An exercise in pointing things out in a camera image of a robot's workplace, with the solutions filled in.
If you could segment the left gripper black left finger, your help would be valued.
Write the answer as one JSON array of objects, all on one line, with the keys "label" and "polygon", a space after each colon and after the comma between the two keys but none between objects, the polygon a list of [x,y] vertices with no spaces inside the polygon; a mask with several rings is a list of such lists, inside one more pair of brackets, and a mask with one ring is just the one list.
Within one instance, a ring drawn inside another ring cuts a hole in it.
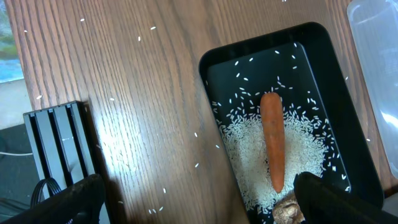
[{"label": "left gripper black left finger", "polygon": [[55,179],[40,180],[30,204],[8,198],[1,206],[1,223],[94,223],[106,222],[105,186],[100,175],[91,174],[62,190]]}]

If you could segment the orange carrot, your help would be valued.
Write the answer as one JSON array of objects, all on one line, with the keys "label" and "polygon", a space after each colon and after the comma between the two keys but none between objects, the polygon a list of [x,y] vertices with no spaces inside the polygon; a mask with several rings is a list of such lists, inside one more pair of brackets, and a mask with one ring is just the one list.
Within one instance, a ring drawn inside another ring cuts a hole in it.
[{"label": "orange carrot", "polygon": [[280,96],[265,93],[261,98],[260,112],[272,186],[281,193],[285,175],[285,133]]}]

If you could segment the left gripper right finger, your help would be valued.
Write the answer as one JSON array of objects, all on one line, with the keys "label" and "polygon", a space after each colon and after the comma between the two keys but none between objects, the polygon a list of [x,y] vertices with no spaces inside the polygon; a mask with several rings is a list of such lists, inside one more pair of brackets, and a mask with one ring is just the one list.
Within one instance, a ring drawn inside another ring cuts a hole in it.
[{"label": "left gripper right finger", "polygon": [[307,223],[397,223],[397,217],[324,184],[310,172],[297,174],[294,194]]}]

